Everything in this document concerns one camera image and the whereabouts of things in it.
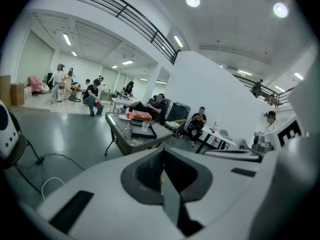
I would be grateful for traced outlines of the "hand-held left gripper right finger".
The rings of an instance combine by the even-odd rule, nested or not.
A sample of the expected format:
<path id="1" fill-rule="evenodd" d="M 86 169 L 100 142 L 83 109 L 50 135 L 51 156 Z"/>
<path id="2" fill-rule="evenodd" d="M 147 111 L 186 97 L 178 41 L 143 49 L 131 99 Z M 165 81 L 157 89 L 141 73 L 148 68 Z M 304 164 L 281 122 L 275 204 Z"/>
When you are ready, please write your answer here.
<path id="1" fill-rule="evenodd" d="M 195 162 L 200 177 L 209 170 L 212 182 L 201 199 L 187 202 L 179 193 L 165 200 L 165 210 L 175 216 L 161 229 L 163 240 L 248 240 L 254 217 L 267 193 L 267 160 L 242 161 L 242 153 L 224 151 L 199 155 L 177 148 L 165 148 L 167 168 L 170 158 Z"/>

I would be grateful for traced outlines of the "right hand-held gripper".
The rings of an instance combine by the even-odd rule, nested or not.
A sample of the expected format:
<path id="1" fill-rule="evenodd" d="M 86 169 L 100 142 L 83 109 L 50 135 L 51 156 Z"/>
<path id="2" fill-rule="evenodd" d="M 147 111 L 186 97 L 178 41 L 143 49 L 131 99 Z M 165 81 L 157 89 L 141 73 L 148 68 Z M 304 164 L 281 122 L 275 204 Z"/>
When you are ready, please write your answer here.
<path id="1" fill-rule="evenodd" d="M 305 131 L 278 151 L 266 196 L 251 224 L 251 240 L 320 238 L 320 60 L 290 93 L 289 102 Z M 257 162 L 251 150 L 207 150 L 204 156 Z"/>

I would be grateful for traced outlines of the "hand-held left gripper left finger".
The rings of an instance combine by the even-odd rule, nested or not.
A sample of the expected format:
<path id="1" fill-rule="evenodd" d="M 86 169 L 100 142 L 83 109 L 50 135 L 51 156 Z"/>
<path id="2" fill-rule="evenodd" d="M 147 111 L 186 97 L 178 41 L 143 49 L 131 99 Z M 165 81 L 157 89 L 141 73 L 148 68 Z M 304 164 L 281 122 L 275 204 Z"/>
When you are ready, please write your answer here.
<path id="1" fill-rule="evenodd" d="M 182 240 L 162 206 L 137 202 L 124 190 L 121 172 L 129 164 L 153 152 L 140 151 L 96 164 L 48 196 L 37 210 L 22 203 L 32 224 L 53 240 Z M 93 194 L 68 233 L 49 221 L 79 191 Z"/>

